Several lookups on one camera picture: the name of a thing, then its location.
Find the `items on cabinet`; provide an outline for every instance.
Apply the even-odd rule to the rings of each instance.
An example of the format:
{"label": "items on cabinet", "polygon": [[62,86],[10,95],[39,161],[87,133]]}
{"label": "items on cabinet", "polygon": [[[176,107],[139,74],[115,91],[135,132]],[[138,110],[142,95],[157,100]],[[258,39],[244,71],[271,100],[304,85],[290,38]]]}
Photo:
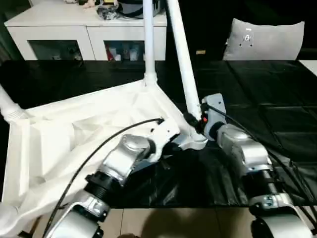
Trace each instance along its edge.
{"label": "items on cabinet", "polygon": [[109,61],[142,61],[143,41],[105,41]]}

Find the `black table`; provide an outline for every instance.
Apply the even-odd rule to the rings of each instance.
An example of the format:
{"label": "black table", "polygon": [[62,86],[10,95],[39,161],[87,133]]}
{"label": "black table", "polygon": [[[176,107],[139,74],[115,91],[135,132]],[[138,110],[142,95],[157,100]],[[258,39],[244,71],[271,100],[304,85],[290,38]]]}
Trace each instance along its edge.
{"label": "black table", "polygon": [[[157,63],[158,83],[186,112],[178,66]],[[35,107],[143,78],[143,63],[8,61],[0,83],[23,108]],[[222,93],[229,115],[288,158],[284,163],[317,197],[317,78],[296,61],[212,61],[194,65],[199,97]],[[0,122],[3,177],[8,125]],[[280,177],[307,203],[285,172]],[[131,176],[114,207],[247,206],[235,168],[209,142],[201,151],[175,153]]]}

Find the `white pole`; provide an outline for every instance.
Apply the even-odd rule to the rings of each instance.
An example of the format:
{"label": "white pole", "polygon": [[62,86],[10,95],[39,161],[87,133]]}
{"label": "white pole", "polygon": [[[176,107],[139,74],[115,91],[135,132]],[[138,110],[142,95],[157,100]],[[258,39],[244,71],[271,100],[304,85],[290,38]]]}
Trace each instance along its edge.
{"label": "white pole", "polygon": [[170,20],[175,39],[179,68],[182,76],[187,110],[197,120],[201,119],[201,109],[194,79],[192,63],[190,61],[186,35],[178,0],[167,0]]}
{"label": "white pole", "polygon": [[0,85],[0,112],[7,122],[25,115],[20,106],[12,101],[4,88]]}
{"label": "white pole", "polygon": [[145,44],[145,83],[157,82],[154,60],[153,0],[143,0],[144,44]]}

